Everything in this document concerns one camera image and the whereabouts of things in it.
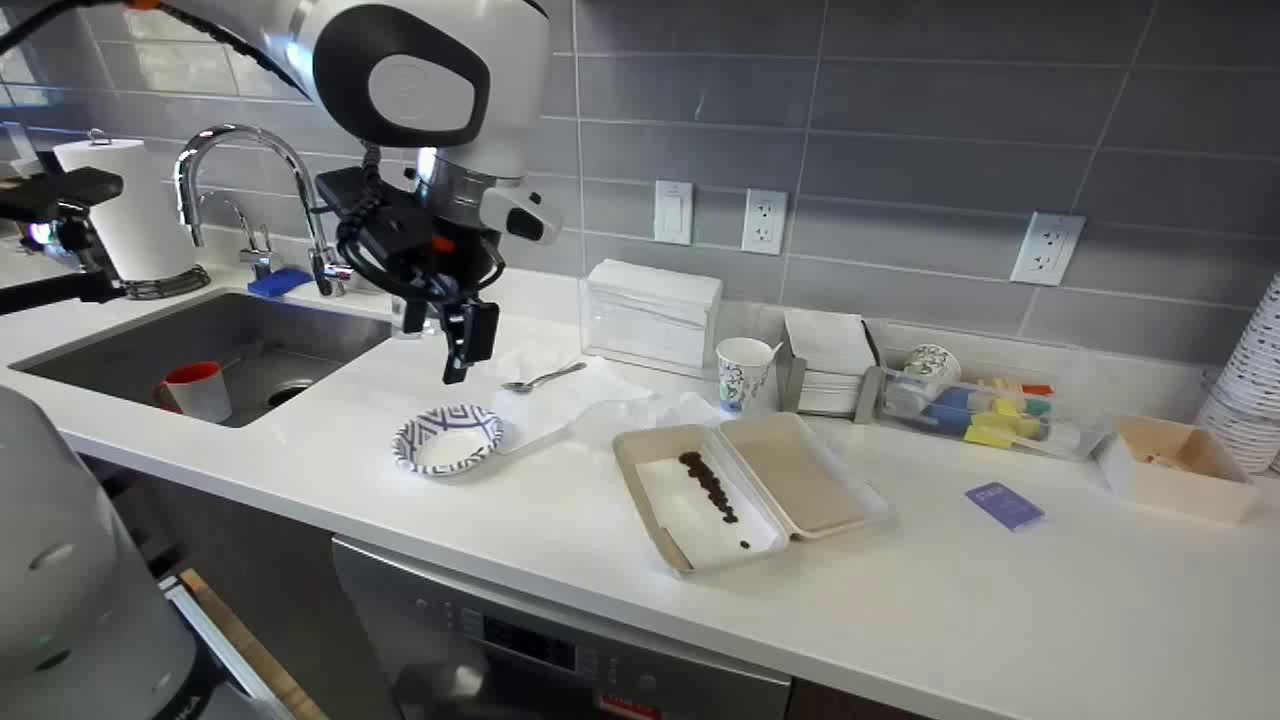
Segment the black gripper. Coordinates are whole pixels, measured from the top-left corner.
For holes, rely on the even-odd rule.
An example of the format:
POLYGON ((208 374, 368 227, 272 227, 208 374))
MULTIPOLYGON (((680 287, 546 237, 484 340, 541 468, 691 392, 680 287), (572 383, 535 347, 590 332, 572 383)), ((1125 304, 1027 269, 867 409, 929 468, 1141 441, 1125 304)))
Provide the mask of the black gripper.
POLYGON ((319 173, 318 192, 335 210, 342 260, 406 298, 406 332, 426 332, 429 311, 449 307, 439 321, 449 383, 494 357, 502 307, 478 297, 504 270, 504 260, 489 232, 439 220, 420 197, 368 167, 319 173))

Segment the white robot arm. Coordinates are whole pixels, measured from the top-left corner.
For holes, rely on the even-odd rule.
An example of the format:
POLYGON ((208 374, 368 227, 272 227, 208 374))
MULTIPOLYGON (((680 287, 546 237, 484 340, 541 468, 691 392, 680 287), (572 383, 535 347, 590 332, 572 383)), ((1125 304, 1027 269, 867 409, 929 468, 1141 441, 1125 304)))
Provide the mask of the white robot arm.
POLYGON ((335 254, 409 304, 406 332, 445 332, 445 380, 495 347, 502 242, 546 242, 559 210, 523 182, 552 20, 541 0, 39 0, 12 51, 71 6, 163 12, 281 76, 364 158, 303 180, 335 216, 335 254))

